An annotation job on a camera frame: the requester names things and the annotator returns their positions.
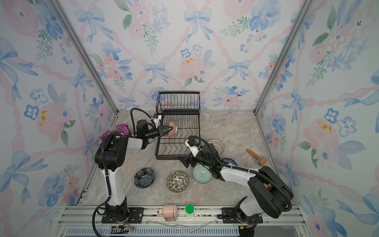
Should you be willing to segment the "red patterned bowl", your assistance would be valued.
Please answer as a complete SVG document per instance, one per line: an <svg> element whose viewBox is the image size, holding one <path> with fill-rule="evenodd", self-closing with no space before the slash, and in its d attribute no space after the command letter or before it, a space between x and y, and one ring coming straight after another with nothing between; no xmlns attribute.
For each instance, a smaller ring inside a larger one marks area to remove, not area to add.
<svg viewBox="0 0 379 237"><path fill-rule="evenodd" d="M168 137L174 137L177 133L177 125L174 121L169 122L169 126L172 127L172 130L169 131Z"/></svg>

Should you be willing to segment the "dark blue striped bowl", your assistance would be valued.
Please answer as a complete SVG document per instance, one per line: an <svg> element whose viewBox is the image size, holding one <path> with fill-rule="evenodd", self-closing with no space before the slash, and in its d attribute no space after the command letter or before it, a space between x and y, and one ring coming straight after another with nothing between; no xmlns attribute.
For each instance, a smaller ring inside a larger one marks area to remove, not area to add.
<svg viewBox="0 0 379 237"><path fill-rule="evenodd" d="M134 177L134 184L140 189L150 187L154 181L155 172L151 168L139 170Z"/></svg>

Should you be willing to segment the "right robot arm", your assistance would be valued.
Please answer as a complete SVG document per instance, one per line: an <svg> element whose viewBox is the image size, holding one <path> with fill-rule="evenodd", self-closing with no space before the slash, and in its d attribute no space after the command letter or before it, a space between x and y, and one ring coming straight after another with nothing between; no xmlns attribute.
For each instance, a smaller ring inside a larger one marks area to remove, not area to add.
<svg viewBox="0 0 379 237"><path fill-rule="evenodd" d="M282 212L292 210L293 192L270 167L248 169L227 164L221 160L214 145L198 136L190 136L185 145L190 154L179 160L186 168L202 165L217 180L250 188L253 196L243 197L234 207L235 213L224 214L224 218L247 223L256 220L263 213L277 219Z"/></svg>

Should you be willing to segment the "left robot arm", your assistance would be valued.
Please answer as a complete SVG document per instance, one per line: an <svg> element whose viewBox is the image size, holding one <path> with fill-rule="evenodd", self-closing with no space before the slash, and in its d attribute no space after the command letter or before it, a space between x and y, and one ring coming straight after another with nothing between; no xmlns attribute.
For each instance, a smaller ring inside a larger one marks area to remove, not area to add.
<svg viewBox="0 0 379 237"><path fill-rule="evenodd" d="M130 118L133 132L130 135L117 132L106 134L94 156L95 163L102 171L108 193L107 199L95 208L92 215L92 228L97 237L101 234L96 229L95 217L100 214L100 208L105 208L105 217L118 223L127 222L131 216L121 178L121 166L124 164L127 150L144 150L150 139L166 136L176 130L173 126L161 125L161 115L151 116L139 108L130 110Z"/></svg>

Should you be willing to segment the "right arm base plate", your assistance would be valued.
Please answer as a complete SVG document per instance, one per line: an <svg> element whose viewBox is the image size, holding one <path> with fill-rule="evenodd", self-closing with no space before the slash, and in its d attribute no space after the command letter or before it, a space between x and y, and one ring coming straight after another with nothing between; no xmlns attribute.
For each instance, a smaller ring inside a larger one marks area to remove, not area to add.
<svg viewBox="0 0 379 237"><path fill-rule="evenodd" d="M224 224L262 224L263 218L261 214L246 216L242 212L237 212L234 207L221 208L221 214L218 214L218 219L222 219Z"/></svg>

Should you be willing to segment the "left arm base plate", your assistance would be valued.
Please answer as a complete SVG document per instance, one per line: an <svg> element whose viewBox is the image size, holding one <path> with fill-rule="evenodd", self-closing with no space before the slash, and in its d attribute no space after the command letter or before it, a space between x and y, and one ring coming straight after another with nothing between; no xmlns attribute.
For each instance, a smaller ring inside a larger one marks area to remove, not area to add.
<svg viewBox="0 0 379 237"><path fill-rule="evenodd" d="M105 214L102 217L101 223L103 224L141 224L144 215L143 207L129 207L127 215L123 217L117 217L115 214Z"/></svg>

